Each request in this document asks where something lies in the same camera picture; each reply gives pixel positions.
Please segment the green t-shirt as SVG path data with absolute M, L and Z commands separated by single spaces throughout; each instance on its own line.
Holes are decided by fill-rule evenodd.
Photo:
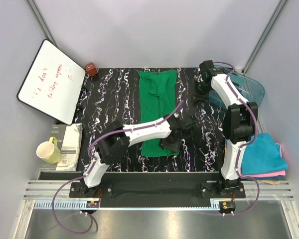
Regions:
M 176 108 L 177 72 L 139 71 L 141 123 L 157 120 Z

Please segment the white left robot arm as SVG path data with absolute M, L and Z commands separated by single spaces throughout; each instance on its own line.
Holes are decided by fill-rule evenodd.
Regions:
M 80 191 L 86 197 L 93 197 L 98 185 L 110 165 L 119 162 L 129 147 L 148 140 L 156 140 L 159 149 L 172 153 L 179 151 L 181 141 L 194 133 L 192 116 L 179 118 L 166 115 L 157 120 L 135 125 L 123 125 L 118 121 L 108 128 L 89 147 L 91 163 L 83 173 Z

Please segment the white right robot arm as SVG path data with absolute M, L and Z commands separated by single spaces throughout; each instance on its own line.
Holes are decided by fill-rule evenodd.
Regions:
M 224 162 L 215 188 L 218 195 L 225 198 L 239 189 L 245 149 L 257 138 L 259 106 L 248 101 L 232 83 L 230 76 L 235 72 L 234 67 L 227 72 L 224 67 L 216 67 L 212 60 L 205 60 L 200 63 L 199 69 L 200 77 L 195 81 L 193 93 L 194 103 L 209 100 L 209 93 L 214 90 L 227 109 L 222 124 Z

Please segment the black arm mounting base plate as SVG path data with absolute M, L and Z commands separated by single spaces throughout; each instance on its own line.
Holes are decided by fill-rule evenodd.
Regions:
M 71 198 L 101 197 L 101 208 L 200 208 L 211 199 L 244 199 L 243 184 L 220 191 L 217 172 L 106 172 L 91 189 L 82 181 L 70 186 Z

